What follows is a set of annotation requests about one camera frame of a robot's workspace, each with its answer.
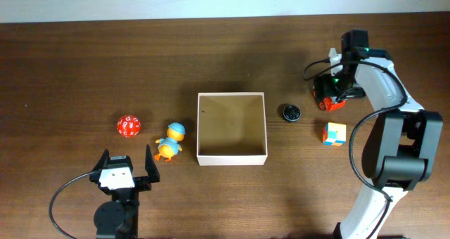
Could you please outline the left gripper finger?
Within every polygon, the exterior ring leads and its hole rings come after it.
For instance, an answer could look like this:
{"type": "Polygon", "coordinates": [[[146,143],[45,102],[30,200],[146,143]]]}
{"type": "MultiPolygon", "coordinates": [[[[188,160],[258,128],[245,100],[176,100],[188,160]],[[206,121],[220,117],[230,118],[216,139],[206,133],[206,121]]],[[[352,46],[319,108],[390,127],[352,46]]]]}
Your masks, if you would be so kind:
{"type": "Polygon", "coordinates": [[[105,167],[107,167],[108,166],[108,160],[109,160],[109,150],[105,149],[103,151],[103,154],[101,155],[101,158],[96,163],[96,165],[94,166],[92,171],[93,172],[97,172],[97,171],[100,171],[100,170],[104,169],[105,167]]]}
{"type": "Polygon", "coordinates": [[[155,165],[150,146],[146,145],[145,170],[151,183],[160,182],[160,173],[155,165]]]}

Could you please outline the red toy truck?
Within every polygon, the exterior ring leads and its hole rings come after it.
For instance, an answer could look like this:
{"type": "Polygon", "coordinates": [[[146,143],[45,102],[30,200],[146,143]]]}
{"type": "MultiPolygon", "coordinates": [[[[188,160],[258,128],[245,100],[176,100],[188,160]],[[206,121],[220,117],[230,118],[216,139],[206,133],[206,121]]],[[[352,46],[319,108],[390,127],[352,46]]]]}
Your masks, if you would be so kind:
{"type": "Polygon", "coordinates": [[[335,96],[327,96],[319,89],[313,89],[313,97],[321,110],[334,111],[346,105],[346,101],[337,102],[335,96]]]}

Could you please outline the colourful puzzle cube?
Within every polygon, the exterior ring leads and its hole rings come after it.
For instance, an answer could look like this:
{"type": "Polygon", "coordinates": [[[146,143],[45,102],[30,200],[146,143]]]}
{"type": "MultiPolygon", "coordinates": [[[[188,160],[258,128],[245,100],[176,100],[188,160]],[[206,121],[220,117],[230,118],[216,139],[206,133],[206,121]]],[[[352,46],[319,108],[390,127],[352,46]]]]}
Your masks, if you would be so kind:
{"type": "Polygon", "coordinates": [[[323,128],[322,143],[328,146],[342,146],[346,143],[347,126],[328,122],[323,128]]]}

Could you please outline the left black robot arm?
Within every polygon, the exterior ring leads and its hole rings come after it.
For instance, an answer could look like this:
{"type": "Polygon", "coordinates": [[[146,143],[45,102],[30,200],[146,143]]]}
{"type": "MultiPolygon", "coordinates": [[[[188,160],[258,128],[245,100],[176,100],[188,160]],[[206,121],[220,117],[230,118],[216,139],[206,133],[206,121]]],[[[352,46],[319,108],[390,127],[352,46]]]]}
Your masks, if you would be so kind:
{"type": "Polygon", "coordinates": [[[137,238],[139,224],[139,193],[152,190],[160,181],[151,149],[146,147],[145,176],[134,176],[131,158],[127,155],[111,157],[105,150],[92,169],[89,180],[111,197],[94,214],[97,238],[137,238]]]}

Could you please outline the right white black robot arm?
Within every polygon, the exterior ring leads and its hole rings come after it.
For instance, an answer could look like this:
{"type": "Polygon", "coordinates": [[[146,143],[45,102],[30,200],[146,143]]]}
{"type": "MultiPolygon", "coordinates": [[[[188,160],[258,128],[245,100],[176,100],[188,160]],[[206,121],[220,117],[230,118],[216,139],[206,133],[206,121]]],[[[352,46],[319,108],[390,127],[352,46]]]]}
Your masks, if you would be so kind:
{"type": "Polygon", "coordinates": [[[370,47],[366,30],[341,37],[329,66],[311,77],[321,110],[342,108],[351,98],[367,98],[373,112],[349,137],[349,161],[363,184],[354,206],[337,223],[334,238],[376,238],[394,206],[432,173],[443,119],[408,93],[385,49],[370,47]]]}

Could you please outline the yellow duck toy blue hat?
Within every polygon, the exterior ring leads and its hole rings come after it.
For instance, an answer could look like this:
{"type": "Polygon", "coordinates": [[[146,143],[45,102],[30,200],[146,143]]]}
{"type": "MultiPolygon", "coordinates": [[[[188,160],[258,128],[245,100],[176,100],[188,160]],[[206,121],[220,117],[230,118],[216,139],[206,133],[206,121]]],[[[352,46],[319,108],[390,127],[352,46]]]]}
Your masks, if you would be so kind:
{"type": "Polygon", "coordinates": [[[156,160],[165,158],[166,162],[172,160],[175,155],[178,155],[183,148],[180,142],[184,140],[186,135],[185,127],[178,122],[172,122],[167,129],[167,136],[159,138],[155,142],[158,144],[157,154],[154,155],[156,160]]]}

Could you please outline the red lettered ball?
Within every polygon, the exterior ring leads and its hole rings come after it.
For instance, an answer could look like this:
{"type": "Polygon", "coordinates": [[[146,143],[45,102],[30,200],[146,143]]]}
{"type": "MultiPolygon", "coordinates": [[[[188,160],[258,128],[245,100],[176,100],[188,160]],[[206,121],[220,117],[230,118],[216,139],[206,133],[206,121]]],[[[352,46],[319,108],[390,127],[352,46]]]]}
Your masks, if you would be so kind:
{"type": "Polygon", "coordinates": [[[141,130],[141,123],[136,116],[124,115],[117,121],[117,131],[125,138],[135,137],[141,130]]]}

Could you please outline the black round cap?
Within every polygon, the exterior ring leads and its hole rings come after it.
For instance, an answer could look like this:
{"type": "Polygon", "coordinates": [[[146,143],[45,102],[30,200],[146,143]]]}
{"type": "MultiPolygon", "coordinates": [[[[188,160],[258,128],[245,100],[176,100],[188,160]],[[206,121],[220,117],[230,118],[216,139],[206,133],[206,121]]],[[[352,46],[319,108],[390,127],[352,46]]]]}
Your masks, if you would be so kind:
{"type": "Polygon", "coordinates": [[[287,105],[283,109],[283,119],[287,122],[296,122],[301,118],[301,110],[295,105],[287,105]]]}

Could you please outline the white cardboard box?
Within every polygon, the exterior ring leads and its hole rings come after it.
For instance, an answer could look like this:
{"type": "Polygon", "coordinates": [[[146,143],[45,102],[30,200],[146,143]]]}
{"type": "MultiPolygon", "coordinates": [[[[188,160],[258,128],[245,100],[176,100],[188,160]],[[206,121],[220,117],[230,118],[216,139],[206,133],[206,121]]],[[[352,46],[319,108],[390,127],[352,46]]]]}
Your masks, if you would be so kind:
{"type": "Polygon", "coordinates": [[[196,157],[200,166],[263,165],[268,157],[264,93],[199,93],[196,157]]]}

